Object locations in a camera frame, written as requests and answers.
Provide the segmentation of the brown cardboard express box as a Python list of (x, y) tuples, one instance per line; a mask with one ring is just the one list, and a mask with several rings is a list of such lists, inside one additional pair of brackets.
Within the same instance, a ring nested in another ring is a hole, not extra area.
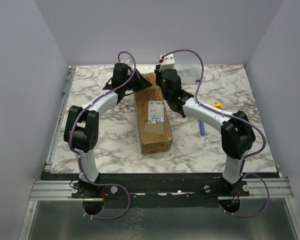
[(149, 155), (167, 152), (173, 137), (162, 91), (156, 84), (154, 73), (142, 76), (151, 83), (151, 87), (134, 93), (141, 153)]

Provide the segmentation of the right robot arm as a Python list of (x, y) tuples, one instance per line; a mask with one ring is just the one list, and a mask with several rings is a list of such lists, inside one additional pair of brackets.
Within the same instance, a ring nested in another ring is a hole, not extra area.
[(252, 126), (243, 111), (224, 112), (216, 107), (197, 103), (195, 96), (182, 89), (181, 78), (172, 68), (160, 70), (155, 66), (155, 83), (160, 87), (163, 99), (169, 108), (183, 118), (192, 117), (211, 126), (221, 135), (221, 146), (226, 154), (223, 181), (219, 189), (230, 196), (238, 189), (237, 182), (242, 178), (244, 157), (256, 140)]

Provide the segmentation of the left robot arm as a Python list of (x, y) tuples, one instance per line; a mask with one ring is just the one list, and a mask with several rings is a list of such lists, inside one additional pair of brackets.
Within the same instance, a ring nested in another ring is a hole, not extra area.
[(101, 186), (94, 157), (94, 148), (99, 137), (100, 117), (127, 96), (126, 92), (137, 93), (148, 89), (152, 83), (137, 69), (126, 63), (116, 63), (112, 77), (106, 82), (101, 93), (83, 106), (73, 105), (68, 110), (63, 139), (77, 157), (79, 179), (84, 183), (87, 196), (96, 197)]

